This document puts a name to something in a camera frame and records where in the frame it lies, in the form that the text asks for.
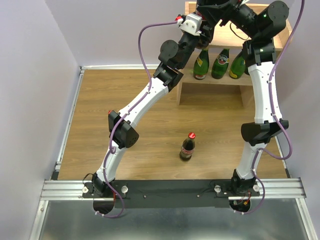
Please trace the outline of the green bottle red-white label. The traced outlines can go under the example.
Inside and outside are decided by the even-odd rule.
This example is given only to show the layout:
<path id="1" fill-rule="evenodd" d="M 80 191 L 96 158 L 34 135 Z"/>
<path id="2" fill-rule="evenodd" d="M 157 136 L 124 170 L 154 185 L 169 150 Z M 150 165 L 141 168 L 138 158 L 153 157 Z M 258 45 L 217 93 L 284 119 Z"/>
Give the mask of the green bottle red-white label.
<path id="1" fill-rule="evenodd" d="M 225 75 L 229 66 L 229 53 L 230 49 L 224 48 L 215 59 L 211 68 L 211 76 L 214 79 L 221 79 Z"/>

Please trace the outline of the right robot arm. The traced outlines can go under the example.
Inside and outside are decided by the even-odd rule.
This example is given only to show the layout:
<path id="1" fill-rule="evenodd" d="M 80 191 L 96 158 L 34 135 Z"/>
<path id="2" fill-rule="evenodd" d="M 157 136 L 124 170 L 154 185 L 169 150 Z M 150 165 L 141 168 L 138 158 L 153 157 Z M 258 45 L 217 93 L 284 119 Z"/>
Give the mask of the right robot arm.
<path id="1" fill-rule="evenodd" d="M 241 53 L 252 81 L 255 116 L 254 122 L 241 126 L 244 149 L 230 180 L 230 191 L 241 196 L 256 183 L 255 169 L 263 149 L 289 127 L 279 110 L 273 70 L 279 60 L 274 36 L 286 27 L 289 7 L 276 0 L 257 14 L 242 0 L 199 0 L 196 10 L 211 27 L 232 22 L 249 37 Z"/>

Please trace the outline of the cola bottle front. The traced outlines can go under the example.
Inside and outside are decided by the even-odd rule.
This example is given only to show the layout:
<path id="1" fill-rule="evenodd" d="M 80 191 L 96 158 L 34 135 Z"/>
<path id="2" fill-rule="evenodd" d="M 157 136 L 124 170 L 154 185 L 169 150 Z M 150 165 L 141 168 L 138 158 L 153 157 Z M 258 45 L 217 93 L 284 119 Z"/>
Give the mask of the cola bottle front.
<path id="1" fill-rule="evenodd" d="M 186 162 L 191 159 L 196 145 L 195 138 L 196 134 L 194 132 L 190 132 L 187 138 L 183 141 L 179 153 L 179 157 L 182 161 Z"/>

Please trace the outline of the green bottle yellow label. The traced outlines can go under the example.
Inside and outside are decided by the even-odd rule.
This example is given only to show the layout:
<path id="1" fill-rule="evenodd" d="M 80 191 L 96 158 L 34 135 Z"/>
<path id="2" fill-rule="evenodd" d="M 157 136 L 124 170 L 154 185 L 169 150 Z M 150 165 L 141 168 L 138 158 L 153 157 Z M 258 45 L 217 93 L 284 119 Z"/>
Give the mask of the green bottle yellow label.
<path id="1" fill-rule="evenodd" d="M 229 69 L 229 76 L 232 79 L 239 79 L 245 73 L 245 70 L 246 62 L 242 52 L 240 52 L 231 64 L 231 67 Z"/>

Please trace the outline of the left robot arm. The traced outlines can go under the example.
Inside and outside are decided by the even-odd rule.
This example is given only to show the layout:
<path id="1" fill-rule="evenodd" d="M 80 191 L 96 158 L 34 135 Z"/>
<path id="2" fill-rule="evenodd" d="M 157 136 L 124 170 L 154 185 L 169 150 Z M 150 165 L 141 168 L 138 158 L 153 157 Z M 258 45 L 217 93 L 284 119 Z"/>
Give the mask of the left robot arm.
<path id="1" fill-rule="evenodd" d="M 110 131 L 106 155 L 101 167 L 92 176 L 93 191 L 101 198 L 115 192 L 111 187 L 125 151 L 138 140 L 135 128 L 143 115 L 162 97 L 168 94 L 181 80 L 184 69 L 196 48 L 204 41 L 207 47 L 213 38 L 212 27 L 196 13 L 178 15 L 174 24 L 182 31 L 181 39 L 165 41 L 160 47 L 160 64 L 154 74 L 148 74 L 145 88 L 120 111 L 108 114 Z"/>

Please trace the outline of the wooden two-tier shelf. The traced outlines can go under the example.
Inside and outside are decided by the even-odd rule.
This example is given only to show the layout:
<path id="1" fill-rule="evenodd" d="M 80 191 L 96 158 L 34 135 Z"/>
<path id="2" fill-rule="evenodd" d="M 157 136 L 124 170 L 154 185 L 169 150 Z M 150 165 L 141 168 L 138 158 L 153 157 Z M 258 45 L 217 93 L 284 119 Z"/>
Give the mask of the wooden two-tier shelf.
<path id="1" fill-rule="evenodd" d="M 280 54 L 283 50 L 291 32 L 291 24 L 288 20 L 286 20 L 285 28 L 283 28 L 282 31 L 280 31 L 277 35 L 273 37 L 275 51 L 277 54 Z M 247 36 L 244 31 L 242 31 L 231 21 L 227 22 L 226 25 L 223 26 L 217 24 L 214 29 L 213 40 L 208 46 L 209 48 L 211 48 L 211 51 L 209 51 L 209 62 L 212 64 L 218 55 L 217 52 L 221 51 L 223 48 L 227 48 L 231 51 L 229 55 L 229 60 L 230 63 L 232 63 L 238 52 L 241 51 L 244 41 L 249 39 L 250 37 Z M 181 101 L 183 84 L 186 83 L 239 86 L 241 90 L 247 90 L 250 86 L 252 86 L 251 79 L 246 74 L 244 74 L 239 79 L 233 79 L 229 76 L 228 73 L 225 73 L 225 75 L 222 78 L 214 79 L 211 77 L 211 73 L 208 72 L 206 78 L 204 78 L 203 80 L 196 80 L 193 77 L 193 66 L 199 54 L 200 52 L 198 50 L 193 52 L 185 68 L 182 70 L 184 76 L 177 85 L 177 105 L 179 105 Z"/>

